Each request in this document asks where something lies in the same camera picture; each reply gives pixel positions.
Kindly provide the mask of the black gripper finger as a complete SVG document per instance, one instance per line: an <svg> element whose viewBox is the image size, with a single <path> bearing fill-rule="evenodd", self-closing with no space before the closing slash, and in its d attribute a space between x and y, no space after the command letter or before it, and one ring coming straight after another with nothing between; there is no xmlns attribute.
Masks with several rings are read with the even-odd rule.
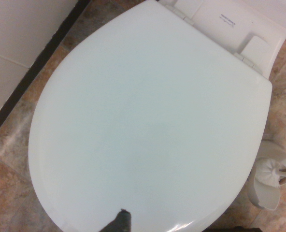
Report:
<svg viewBox="0 0 286 232"><path fill-rule="evenodd" d="M102 228L100 232L131 232L131 213L126 209L121 209L115 219Z"/></svg>

